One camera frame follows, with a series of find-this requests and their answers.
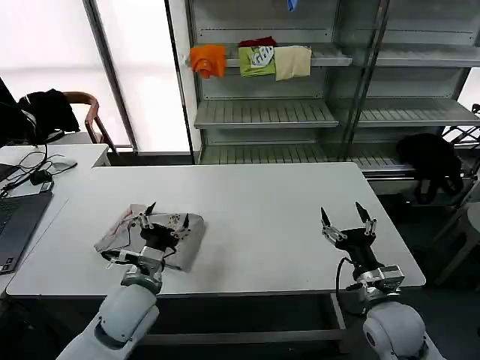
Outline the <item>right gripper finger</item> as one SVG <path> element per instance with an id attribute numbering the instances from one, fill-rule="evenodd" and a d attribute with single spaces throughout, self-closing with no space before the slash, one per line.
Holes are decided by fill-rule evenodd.
<path id="1" fill-rule="evenodd" d="M 371 217 L 367 209 L 364 208 L 359 202 L 355 203 L 355 207 L 357 209 L 359 217 L 361 218 L 361 221 L 364 224 L 364 234 L 366 236 L 375 236 L 377 219 L 375 217 Z"/>
<path id="2" fill-rule="evenodd" d="M 323 207 L 320 208 L 321 222 L 322 222 L 322 234 L 332 244 L 342 242 L 346 239 L 346 235 L 339 229 L 331 225 L 328 215 Z"/>

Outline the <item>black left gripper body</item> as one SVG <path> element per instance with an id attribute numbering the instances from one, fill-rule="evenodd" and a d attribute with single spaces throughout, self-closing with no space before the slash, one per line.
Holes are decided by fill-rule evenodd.
<path id="1" fill-rule="evenodd" d="M 146 247 L 156 250 L 176 249 L 177 237 L 174 230 L 160 224 L 154 223 L 152 228 L 142 228 L 140 236 L 145 240 Z"/>

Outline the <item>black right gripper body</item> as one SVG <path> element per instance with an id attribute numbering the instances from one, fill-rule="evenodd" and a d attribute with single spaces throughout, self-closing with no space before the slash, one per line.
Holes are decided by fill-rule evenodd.
<path id="1" fill-rule="evenodd" d="M 334 246 L 349 254 L 356 271 L 372 271 L 383 266 L 371 248 L 377 239 L 375 233 L 367 234 L 364 228 L 355 228 L 344 230 L 343 234 L 346 238 L 340 237 Z"/>

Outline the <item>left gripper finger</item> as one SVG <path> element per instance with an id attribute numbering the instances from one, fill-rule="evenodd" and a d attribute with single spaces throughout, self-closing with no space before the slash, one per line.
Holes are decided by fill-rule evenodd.
<path id="1" fill-rule="evenodd" d="M 169 217 L 169 234 L 172 237 L 183 237 L 186 232 L 190 231 L 190 217 L 188 213 L 171 214 Z"/>
<path id="2" fill-rule="evenodd" d="M 155 205 L 156 205 L 156 202 L 153 202 L 150 206 L 147 207 L 147 209 L 144 212 L 139 213 L 137 220 L 142 230 L 154 229 L 154 225 L 149 220 L 149 217 L 152 215 L 153 210 L 155 209 Z"/>

